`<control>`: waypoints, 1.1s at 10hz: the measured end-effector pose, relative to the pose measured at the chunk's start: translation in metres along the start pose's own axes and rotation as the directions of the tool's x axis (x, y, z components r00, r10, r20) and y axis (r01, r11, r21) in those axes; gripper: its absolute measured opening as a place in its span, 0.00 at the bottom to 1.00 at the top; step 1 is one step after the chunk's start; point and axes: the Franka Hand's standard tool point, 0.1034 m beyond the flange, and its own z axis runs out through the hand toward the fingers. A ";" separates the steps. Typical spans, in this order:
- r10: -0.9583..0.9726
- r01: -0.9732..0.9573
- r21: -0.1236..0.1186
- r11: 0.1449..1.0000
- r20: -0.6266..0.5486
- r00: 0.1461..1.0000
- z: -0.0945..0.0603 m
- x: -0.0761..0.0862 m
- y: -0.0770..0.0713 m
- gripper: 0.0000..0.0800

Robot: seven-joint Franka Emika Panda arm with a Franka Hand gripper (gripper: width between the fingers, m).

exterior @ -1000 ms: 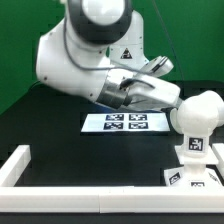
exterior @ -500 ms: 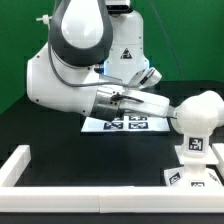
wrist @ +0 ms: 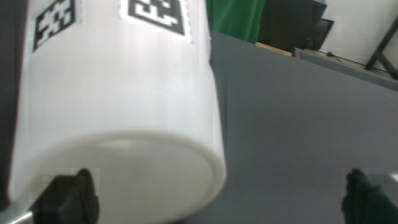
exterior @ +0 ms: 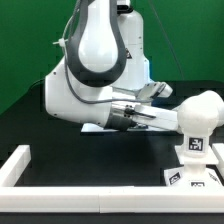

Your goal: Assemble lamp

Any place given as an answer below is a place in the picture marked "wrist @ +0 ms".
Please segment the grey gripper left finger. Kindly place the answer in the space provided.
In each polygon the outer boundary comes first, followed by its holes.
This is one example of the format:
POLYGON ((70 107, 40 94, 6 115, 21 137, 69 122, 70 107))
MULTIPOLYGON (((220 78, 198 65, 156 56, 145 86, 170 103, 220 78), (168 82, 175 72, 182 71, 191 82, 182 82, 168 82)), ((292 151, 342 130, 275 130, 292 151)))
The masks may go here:
POLYGON ((56 175, 28 209, 0 224, 97 224, 99 198, 90 171, 56 175))

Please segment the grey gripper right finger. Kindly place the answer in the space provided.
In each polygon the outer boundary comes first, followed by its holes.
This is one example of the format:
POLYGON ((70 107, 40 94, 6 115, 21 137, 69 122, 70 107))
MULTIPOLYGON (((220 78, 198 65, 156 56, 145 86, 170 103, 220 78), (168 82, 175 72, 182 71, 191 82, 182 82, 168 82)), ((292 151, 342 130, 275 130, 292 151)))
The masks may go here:
POLYGON ((349 171, 340 211, 344 224, 398 224, 398 180, 390 175, 349 171))

